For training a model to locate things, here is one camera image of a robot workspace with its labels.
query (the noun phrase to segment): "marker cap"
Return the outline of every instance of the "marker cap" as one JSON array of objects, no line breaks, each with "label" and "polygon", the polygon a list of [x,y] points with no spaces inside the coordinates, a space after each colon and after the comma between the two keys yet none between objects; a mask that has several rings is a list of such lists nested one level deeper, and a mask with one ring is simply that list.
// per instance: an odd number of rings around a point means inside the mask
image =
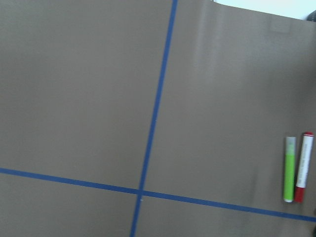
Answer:
[{"label": "marker cap", "polygon": [[295,197],[294,201],[303,202],[305,188],[295,187]]},{"label": "marker cap", "polygon": [[304,136],[313,137],[314,134],[312,132],[304,132]]}]

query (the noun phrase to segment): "green marker barrel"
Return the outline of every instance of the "green marker barrel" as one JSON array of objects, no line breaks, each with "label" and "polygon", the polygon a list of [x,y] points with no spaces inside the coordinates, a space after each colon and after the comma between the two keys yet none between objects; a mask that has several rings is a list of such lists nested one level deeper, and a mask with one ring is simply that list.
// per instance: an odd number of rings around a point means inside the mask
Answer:
[{"label": "green marker barrel", "polygon": [[283,190],[285,202],[293,202],[294,199],[295,144],[296,137],[286,137]]}]

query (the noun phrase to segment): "red marker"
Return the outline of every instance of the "red marker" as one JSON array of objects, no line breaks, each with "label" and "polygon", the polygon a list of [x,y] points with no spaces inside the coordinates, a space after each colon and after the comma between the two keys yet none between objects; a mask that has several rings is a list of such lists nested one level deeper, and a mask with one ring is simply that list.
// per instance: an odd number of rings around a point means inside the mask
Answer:
[{"label": "red marker", "polygon": [[304,197],[304,190],[306,187],[306,180],[308,174],[308,167],[310,164],[311,151],[313,146],[314,135],[312,132],[305,132],[303,135],[303,144],[300,158],[300,165],[297,175],[297,182],[295,188],[294,201],[302,202]]}]

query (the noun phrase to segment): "blue tape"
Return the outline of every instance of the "blue tape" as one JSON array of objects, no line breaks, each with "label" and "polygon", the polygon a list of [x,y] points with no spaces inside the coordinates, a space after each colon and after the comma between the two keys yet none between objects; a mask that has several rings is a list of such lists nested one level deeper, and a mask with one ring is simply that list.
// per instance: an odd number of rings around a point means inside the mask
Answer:
[{"label": "blue tape", "polygon": [[[30,173],[30,172],[13,170],[13,169],[0,168],[0,173],[27,177],[27,178],[32,178],[32,179],[52,181],[52,182],[63,183],[63,184],[78,185],[78,186],[95,188],[95,189],[116,191],[116,192],[127,193],[127,194],[134,194],[134,195],[139,194],[138,189],[130,189],[130,188],[107,185],[107,184],[92,183],[92,182],[87,182],[87,181],[82,181],[82,180],[67,179],[67,178],[62,178],[62,177],[57,177],[57,176],[36,174],[36,173]],[[173,201],[181,201],[181,202],[187,202],[187,203],[193,203],[193,204],[205,205],[205,206],[213,206],[213,207],[225,208],[225,209],[236,210],[236,211],[251,212],[251,213],[256,213],[256,214],[295,219],[295,220],[300,220],[300,221],[316,222],[316,217],[311,217],[311,216],[303,216],[303,215],[296,215],[296,214],[290,214],[290,213],[285,213],[285,212],[270,211],[270,210],[259,209],[259,208],[254,208],[254,207],[239,206],[239,205],[228,204],[228,203],[223,203],[223,202],[208,201],[208,200],[202,200],[202,199],[191,198],[191,197],[183,197],[183,196],[177,196],[177,195],[171,195],[171,194],[163,194],[163,193],[150,192],[150,191],[143,190],[142,196],[167,199],[167,200],[173,200]]]},{"label": "blue tape", "polygon": [[268,215],[268,216],[277,216],[277,217],[295,219],[295,220],[300,220],[300,221],[316,222],[316,217],[296,215],[296,214],[290,214],[290,213],[279,212],[279,211],[270,211],[270,210],[265,210],[265,209],[249,207],[249,206],[239,206],[239,205],[228,204],[228,203],[223,203],[223,202],[208,201],[208,200],[202,200],[202,199],[197,199],[197,198],[182,197],[182,196],[162,194],[162,193],[149,192],[149,191],[143,191],[143,195],[148,196],[148,197],[168,199],[168,200],[173,200],[173,201],[182,201],[182,202],[188,202],[188,203],[205,205],[205,206],[213,206],[213,207],[225,208],[225,209],[236,210],[236,211],[251,212],[251,213]]},{"label": "blue tape", "polygon": [[141,206],[142,191],[144,190],[147,169],[148,169],[148,164],[149,164],[149,158],[150,158],[150,154],[151,154],[151,150],[152,150],[152,144],[153,144],[154,133],[155,133],[155,128],[156,128],[156,121],[157,121],[157,116],[158,116],[158,111],[159,111],[159,106],[160,106],[160,99],[161,99],[161,94],[162,94],[163,82],[164,82],[164,77],[165,77],[166,68],[167,68],[167,62],[168,62],[168,56],[169,56],[169,50],[170,50],[170,44],[171,44],[171,38],[172,38],[174,19],[175,19],[175,15],[176,15],[177,3],[178,3],[178,0],[172,1],[171,13],[170,13],[170,18],[169,18],[169,26],[168,26],[168,31],[167,31],[167,36],[166,36],[166,41],[165,41],[165,46],[164,46],[164,52],[163,52],[160,76],[159,76],[159,81],[158,81],[156,99],[155,99],[155,104],[154,104],[154,110],[153,110],[153,115],[152,115],[152,121],[151,121],[148,140],[147,140],[147,146],[146,146],[146,152],[145,152],[145,157],[144,157],[142,174],[141,174],[141,178],[140,178],[140,182],[139,182],[139,191],[140,192],[137,195],[137,199],[136,199],[134,216],[133,216],[133,221],[132,221],[132,226],[131,226],[131,231],[130,231],[130,237],[134,237],[135,233],[136,233],[138,216],[139,216],[139,211],[140,211],[140,206]]},{"label": "blue tape", "polygon": [[92,182],[76,180],[76,179],[67,179],[67,178],[51,176],[51,175],[29,173],[29,172],[13,170],[13,169],[0,168],[0,173],[22,176],[22,177],[33,178],[33,179],[42,179],[46,181],[52,181],[52,182],[63,183],[63,184],[84,186],[84,187],[95,188],[95,189],[104,189],[104,190],[116,191],[116,192],[121,192],[121,193],[128,193],[128,194],[139,193],[137,189],[130,189],[130,188],[124,188],[124,187],[107,185],[107,184],[98,184],[98,183],[92,183]]}]

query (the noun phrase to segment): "white background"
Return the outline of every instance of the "white background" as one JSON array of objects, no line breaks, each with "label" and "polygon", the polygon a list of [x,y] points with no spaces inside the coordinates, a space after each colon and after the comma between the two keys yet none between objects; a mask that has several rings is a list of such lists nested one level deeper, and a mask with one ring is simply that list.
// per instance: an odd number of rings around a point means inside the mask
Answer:
[{"label": "white background", "polygon": [[316,0],[214,0],[214,2],[255,11],[306,20],[316,10]]}]

